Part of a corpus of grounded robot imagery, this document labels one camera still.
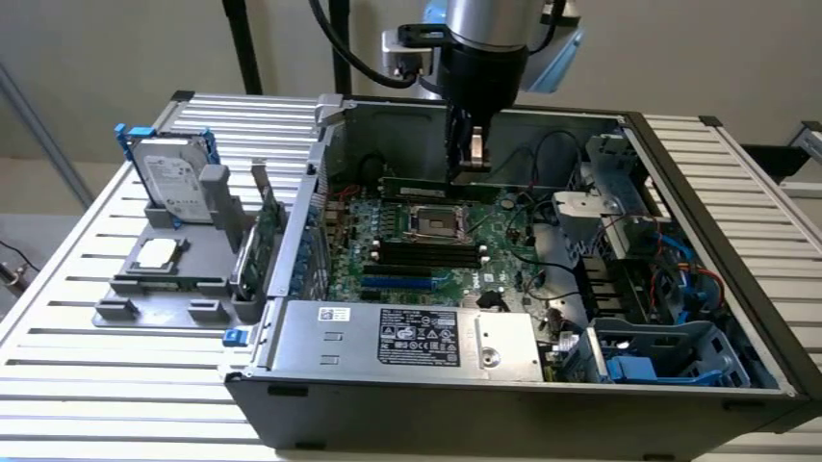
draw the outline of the capacitor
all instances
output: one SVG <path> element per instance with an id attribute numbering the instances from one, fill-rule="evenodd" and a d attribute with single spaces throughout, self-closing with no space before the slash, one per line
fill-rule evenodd
<path id="1" fill-rule="evenodd" d="M 499 200 L 499 207 L 502 210 L 514 210 L 517 207 L 517 194 L 510 192 L 505 195 L 505 197 Z"/>

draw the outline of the blue latch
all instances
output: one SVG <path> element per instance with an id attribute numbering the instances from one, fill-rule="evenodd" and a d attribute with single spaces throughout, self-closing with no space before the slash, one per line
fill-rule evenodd
<path id="1" fill-rule="evenodd" d="M 657 383 L 659 385 L 711 386 L 722 378 L 722 371 L 709 371 L 697 377 L 658 377 L 651 358 L 615 356 L 606 361 L 607 374 L 617 383 Z"/>
<path id="2" fill-rule="evenodd" d="M 128 130 L 130 137 L 144 138 L 152 137 L 154 135 L 156 135 L 154 127 L 132 127 L 131 130 Z"/>
<path id="3" fill-rule="evenodd" d="M 248 331 L 243 329 L 228 329 L 223 334 L 224 347 L 247 347 L 248 346 Z"/>

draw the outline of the black pole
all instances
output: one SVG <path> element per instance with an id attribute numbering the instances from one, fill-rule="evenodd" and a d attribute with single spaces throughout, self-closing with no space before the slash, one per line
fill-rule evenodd
<path id="1" fill-rule="evenodd" d="M 258 56 L 255 55 L 255 42 L 252 30 L 248 27 L 248 12 L 246 0 L 223 0 L 223 9 L 231 26 L 236 60 L 240 64 L 243 84 L 247 94 L 262 94 L 262 81 L 259 80 Z"/>
<path id="2" fill-rule="evenodd" d="M 349 15 L 351 14 L 350 0 L 328 0 L 328 12 L 331 18 L 331 28 L 342 38 L 346 46 L 350 47 L 349 36 Z M 351 66 L 337 52 L 334 54 L 334 90 L 339 94 L 351 94 Z"/>

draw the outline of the gray plastic stand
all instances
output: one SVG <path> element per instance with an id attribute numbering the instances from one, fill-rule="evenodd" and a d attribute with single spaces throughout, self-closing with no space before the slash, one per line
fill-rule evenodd
<path id="1" fill-rule="evenodd" d="M 150 225 L 110 280 L 112 290 L 96 304 L 95 325 L 227 328 L 259 321 L 264 291 L 252 300 L 239 300 L 228 287 L 251 224 L 239 197 L 230 194 L 228 176 L 226 166 L 208 165 L 199 177 L 214 225 L 180 224 L 164 208 L 146 208 Z M 152 239 L 174 240 L 178 250 L 168 264 L 147 269 L 136 260 Z"/>

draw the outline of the blue tab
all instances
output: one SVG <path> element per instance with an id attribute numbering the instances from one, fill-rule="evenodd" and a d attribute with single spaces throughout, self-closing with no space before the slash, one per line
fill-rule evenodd
<path id="1" fill-rule="evenodd" d="M 615 382 L 655 383 L 657 372 L 651 358 L 645 356 L 615 356 L 606 362 L 607 373 Z"/>
<path id="2" fill-rule="evenodd" d="M 228 329 L 223 334 L 224 347 L 247 347 L 248 346 L 248 331 L 243 329 Z"/>
<path id="3" fill-rule="evenodd" d="M 154 127 L 132 127 L 128 135 L 132 137 L 152 137 L 156 134 Z"/>

